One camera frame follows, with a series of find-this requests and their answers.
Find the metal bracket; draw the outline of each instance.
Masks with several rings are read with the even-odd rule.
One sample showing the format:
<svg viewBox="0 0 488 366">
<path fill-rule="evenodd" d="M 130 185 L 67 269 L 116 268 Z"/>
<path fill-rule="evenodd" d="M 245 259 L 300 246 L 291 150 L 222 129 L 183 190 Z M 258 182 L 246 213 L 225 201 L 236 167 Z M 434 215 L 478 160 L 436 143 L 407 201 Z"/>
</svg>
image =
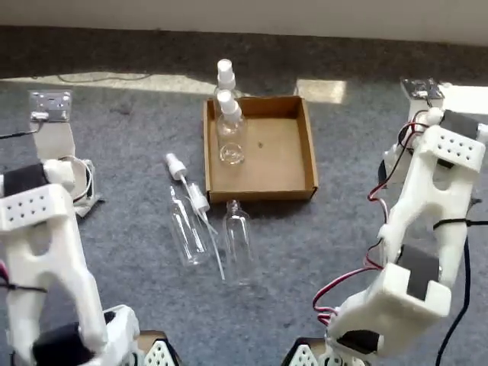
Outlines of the metal bracket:
<svg viewBox="0 0 488 366">
<path fill-rule="evenodd" d="M 406 96 L 412 100 L 444 99 L 439 84 L 433 79 L 401 79 Z"/>
<path fill-rule="evenodd" d="M 69 122 L 71 103 L 72 92 L 70 90 L 30 91 L 30 122 Z"/>
</svg>

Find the red wire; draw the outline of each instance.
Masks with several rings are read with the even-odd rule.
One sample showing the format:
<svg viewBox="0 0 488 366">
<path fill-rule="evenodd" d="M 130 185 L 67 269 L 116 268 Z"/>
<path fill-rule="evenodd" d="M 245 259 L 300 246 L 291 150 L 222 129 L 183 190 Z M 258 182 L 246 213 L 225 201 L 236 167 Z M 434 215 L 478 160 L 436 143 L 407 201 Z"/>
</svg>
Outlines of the red wire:
<svg viewBox="0 0 488 366">
<path fill-rule="evenodd" d="M 330 282 L 325 287 L 322 287 L 319 290 L 319 292 L 317 292 L 316 295 L 313 297 L 313 300 L 312 300 L 312 307 L 313 307 L 313 309 L 315 311 L 319 312 L 319 313 L 322 313 L 322 312 L 325 312 L 325 311 L 329 311 L 329 312 L 332 312 L 332 313 L 337 313 L 331 307 L 318 307 L 316 304 L 317 304 L 317 302 L 320 300 L 320 298 L 323 295 L 327 294 L 330 290 L 332 290 L 338 284 L 342 283 L 343 281 L 347 280 L 348 278 L 350 278 L 350 277 L 352 277 L 354 275 L 357 275 L 359 273 L 366 272 L 366 271 L 371 271 L 371 270 L 377 271 L 378 268 L 365 267 L 365 268 L 356 269 L 354 271 L 350 271 L 349 273 L 346 273 L 346 274 L 343 274 L 340 277 L 337 277 L 334 281 Z"/>
<path fill-rule="evenodd" d="M 417 112 L 415 114 L 415 116 L 413 117 L 413 121 L 416 120 L 417 116 L 419 115 L 419 112 Z M 426 124 L 418 124 L 416 122 L 411 122 L 409 124 L 406 124 L 405 126 L 402 127 L 402 130 L 407 128 L 408 127 L 411 127 L 413 129 L 412 133 L 406 138 L 406 141 L 405 141 L 405 144 L 403 145 L 403 150 L 401 151 L 400 153 L 400 156 L 398 157 L 398 160 L 395 162 L 395 165 L 393 166 L 393 169 L 391 170 L 390 174 L 386 177 L 386 179 L 381 182 L 379 185 L 377 185 L 376 187 L 374 187 L 369 195 L 368 195 L 368 201 L 370 202 L 376 202 L 376 201 L 379 201 L 378 198 L 375 197 L 376 193 L 378 191 L 380 191 L 381 189 L 383 189 L 388 181 L 391 179 L 393 173 L 395 172 L 395 170 L 397 169 L 397 166 L 400 162 L 400 160 L 402 159 L 402 155 L 405 153 L 405 150 L 406 150 L 406 147 L 408 146 L 408 143 L 409 141 L 413 138 L 413 136 L 415 136 L 416 133 L 422 133 L 421 131 L 415 131 L 415 126 L 422 126 L 424 128 L 429 128 L 429 126 L 427 126 Z M 368 251 L 366 252 L 366 258 L 365 258 L 365 261 L 370 264 L 370 265 L 373 265 L 375 268 L 377 269 L 383 269 L 383 266 L 379 265 L 378 263 L 374 262 L 373 260 L 371 260 L 369 254 L 371 252 L 372 249 L 376 248 L 377 246 L 379 246 L 381 243 L 381 241 L 377 242 L 376 244 L 374 244 L 373 246 L 370 246 Z"/>
</svg>

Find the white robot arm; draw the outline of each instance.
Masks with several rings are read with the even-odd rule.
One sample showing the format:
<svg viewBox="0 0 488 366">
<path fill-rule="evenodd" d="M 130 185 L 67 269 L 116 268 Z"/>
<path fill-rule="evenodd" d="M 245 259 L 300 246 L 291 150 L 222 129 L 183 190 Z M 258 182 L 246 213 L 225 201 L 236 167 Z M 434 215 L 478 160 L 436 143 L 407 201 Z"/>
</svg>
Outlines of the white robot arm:
<svg viewBox="0 0 488 366">
<path fill-rule="evenodd" d="M 425 112 L 422 134 L 411 139 L 413 154 L 400 199 L 378 234 L 384 268 L 368 289 L 349 297 L 332 314 L 326 333 L 329 354 L 321 362 L 349 358 L 361 364 L 397 355 L 449 314 L 466 223 L 435 230 L 438 257 L 405 246 L 403 237 L 422 213 L 435 221 L 466 217 L 485 153 L 486 126 L 477 125 L 468 136 L 455 133 L 438 125 L 437 117 L 445 124 L 451 112 L 441 116 L 439 111 Z M 433 180 L 440 161 L 449 166 L 446 189 L 437 188 Z"/>
<path fill-rule="evenodd" d="M 337 278 L 316 295 L 314 309 L 326 312 L 319 315 L 327 325 L 326 347 L 320 351 L 313 342 L 296 343 L 284 365 L 364 366 L 404 352 L 450 312 L 451 288 L 467 239 L 465 217 L 480 174 L 488 126 L 442 109 L 479 110 L 457 103 L 456 87 L 406 79 L 403 87 L 410 98 L 410 124 L 384 153 L 384 171 L 379 174 L 379 188 L 386 181 L 403 184 L 378 233 L 381 265 L 368 260 L 366 268 Z M 420 215 L 449 222 L 435 227 L 436 256 L 403 242 L 406 229 Z M 373 283 L 340 307 L 316 306 L 318 298 L 343 279 L 376 269 L 380 272 Z"/>
<path fill-rule="evenodd" d="M 0 175 L 0 240 L 8 276 L 8 341 L 19 364 L 36 366 L 140 366 L 139 324 L 121 305 L 102 311 L 97 285 L 88 271 L 72 197 L 70 162 L 44 164 Z M 35 255 L 38 230 L 50 246 Z M 58 281 L 74 300 L 79 323 L 46 333 L 39 318 L 50 285 Z"/>
</svg>

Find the standing bottle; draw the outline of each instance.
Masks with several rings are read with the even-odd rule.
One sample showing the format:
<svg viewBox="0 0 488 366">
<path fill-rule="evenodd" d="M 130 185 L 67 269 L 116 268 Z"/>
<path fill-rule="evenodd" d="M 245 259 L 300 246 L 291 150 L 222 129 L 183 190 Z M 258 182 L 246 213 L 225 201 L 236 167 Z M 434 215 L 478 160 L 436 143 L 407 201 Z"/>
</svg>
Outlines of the standing bottle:
<svg viewBox="0 0 488 366">
<path fill-rule="evenodd" d="M 234 99 L 241 97 L 241 93 L 236 89 L 236 74 L 234 74 L 232 62 L 229 59 L 222 59 L 217 63 L 217 87 L 213 92 L 213 112 L 215 120 L 218 120 L 222 114 L 217 99 L 217 94 L 222 90 L 228 90 Z"/>
<path fill-rule="evenodd" d="M 231 284 L 249 284 L 257 275 L 258 258 L 249 238 L 249 215 L 238 201 L 227 202 L 223 218 L 227 278 Z"/>
<path fill-rule="evenodd" d="M 219 91 L 217 100 L 222 114 L 217 120 L 220 161 L 230 165 L 244 161 L 247 123 L 242 110 L 228 90 Z"/>
</svg>

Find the gray carpet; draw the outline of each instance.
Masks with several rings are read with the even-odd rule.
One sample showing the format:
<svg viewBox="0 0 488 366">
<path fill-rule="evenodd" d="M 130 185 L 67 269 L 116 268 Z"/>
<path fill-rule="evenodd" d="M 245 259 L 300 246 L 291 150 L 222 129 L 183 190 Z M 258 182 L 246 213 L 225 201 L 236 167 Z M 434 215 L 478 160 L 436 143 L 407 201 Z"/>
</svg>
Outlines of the gray carpet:
<svg viewBox="0 0 488 366">
<path fill-rule="evenodd" d="M 123 88 L 117 82 L 115 88 L 77 84 L 72 129 L 77 155 L 96 164 L 107 199 L 80 223 L 103 306 L 131 306 L 141 328 L 167 332 L 190 366 L 279 365 L 297 337 L 323 335 L 310 306 L 313 295 L 361 264 L 380 227 L 380 210 L 365 195 L 375 184 L 382 151 L 393 143 L 406 118 L 408 104 L 398 78 L 433 75 L 463 85 L 488 84 L 486 49 L 439 44 L 25 28 L 0 28 L 0 44 L 0 77 L 27 78 L 0 82 L 0 133 L 27 126 L 27 90 L 60 88 L 59 82 L 42 84 L 31 76 L 184 76 L 169 79 L 178 85 L 160 85 L 156 91 L 144 88 L 144 82 L 130 89 L 124 89 L 128 83 L 122 83 Z M 168 228 L 171 181 L 163 154 L 176 153 L 187 163 L 190 179 L 203 184 L 201 112 L 208 94 L 202 85 L 214 83 L 214 65 L 222 56 L 233 60 L 239 86 L 253 95 L 291 94 L 298 79 L 339 80 L 346 85 L 340 104 L 309 103 L 320 179 L 313 200 L 243 205 L 252 215 L 253 239 L 265 269 L 259 286 L 246 291 L 223 286 L 214 262 L 184 270 Z M 192 93 L 193 85 L 204 92 Z M 168 91 L 170 86 L 181 91 Z M 2 169 L 34 160 L 31 138 L 0 143 Z M 485 202 L 487 174 L 488 170 L 477 189 Z M 211 213 L 219 226 L 223 208 L 214 207 Z M 486 219 L 487 204 L 476 206 L 471 216 Z M 470 229 L 472 304 L 444 365 L 480 364 L 487 356 L 485 238 L 486 229 Z M 453 315 L 461 306 L 463 278 L 461 270 Z M 324 301 L 339 305 L 369 281 L 370 274 L 358 276 Z M 0 328 L 7 329 L 5 305 L 0 304 Z M 72 303 L 55 289 L 47 299 L 43 326 L 72 319 Z M 433 364 L 451 321 L 435 326 L 406 354 L 381 364 Z M 3 332 L 0 349 L 5 364 L 8 347 Z"/>
</svg>

